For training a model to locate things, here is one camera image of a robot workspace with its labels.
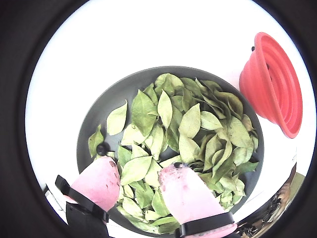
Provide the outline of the gripper finger with pink tip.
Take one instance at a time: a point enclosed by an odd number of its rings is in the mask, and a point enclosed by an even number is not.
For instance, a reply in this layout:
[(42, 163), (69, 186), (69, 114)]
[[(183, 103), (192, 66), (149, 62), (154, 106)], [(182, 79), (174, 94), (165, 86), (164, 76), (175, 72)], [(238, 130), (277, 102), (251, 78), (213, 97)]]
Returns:
[(56, 187), (66, 199), (66, 219), (77, 238), (108, 238), (109, 210), (118, 200), (120, 176), (113, 158), (100, 157), (72, 185), (58, 175)]
[(233, 216), (226, 212), (203, 180), (186, 164), (158, 172), (163, 200), (180, 226), (176, 238), (236, 238)]

